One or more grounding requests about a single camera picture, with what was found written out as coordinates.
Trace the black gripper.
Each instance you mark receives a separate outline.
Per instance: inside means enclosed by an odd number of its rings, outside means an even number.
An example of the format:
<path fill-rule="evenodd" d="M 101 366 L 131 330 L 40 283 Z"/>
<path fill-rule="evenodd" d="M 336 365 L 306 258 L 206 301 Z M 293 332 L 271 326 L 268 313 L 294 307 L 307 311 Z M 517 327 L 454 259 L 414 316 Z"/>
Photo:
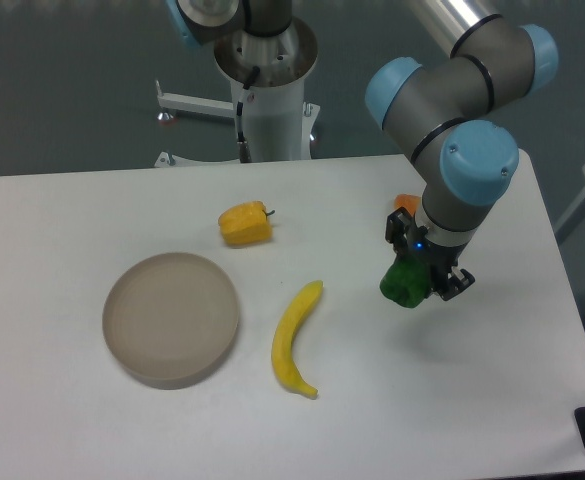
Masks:
<path fill-rule="evenodd" d="M 459 269 L 458 258 L 465 249 L 465 234 L 445 230 L 428 217 L 414 217 L 406 208 L 398 208 L 386 218 L 385 241 L 396 255 L 409 251 L 430 270 L 434 292 L 449 301 L 475 283 L 466 269 Z"/>

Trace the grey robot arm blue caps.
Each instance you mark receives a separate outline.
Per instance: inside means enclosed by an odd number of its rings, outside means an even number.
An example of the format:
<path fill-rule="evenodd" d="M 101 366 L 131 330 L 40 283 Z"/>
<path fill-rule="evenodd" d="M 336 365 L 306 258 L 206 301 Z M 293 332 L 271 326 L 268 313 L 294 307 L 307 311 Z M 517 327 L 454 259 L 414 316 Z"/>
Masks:
<path fill-rule="evenodd" d="M 396 257 L 380 289 L 405 308 L 473 284 L 459 257 L 519 163 L 515 140 L 487 115 L 548 84 L 559 63 L 545 29 L 513 26 L 486 1 L 414 1 L 411 9 L 447 60 L 430 70 L 394 59 L 365 91 L 371 117 L 425 183 L 416 206 L 398 206 L 386 221 Z M 240 161 L 300 159 L 309 146 L 304 82 L 318 43 L 291 3 L 170 1 L 167 11 L 183 42 L 214 47 L 231 86 Z"/>

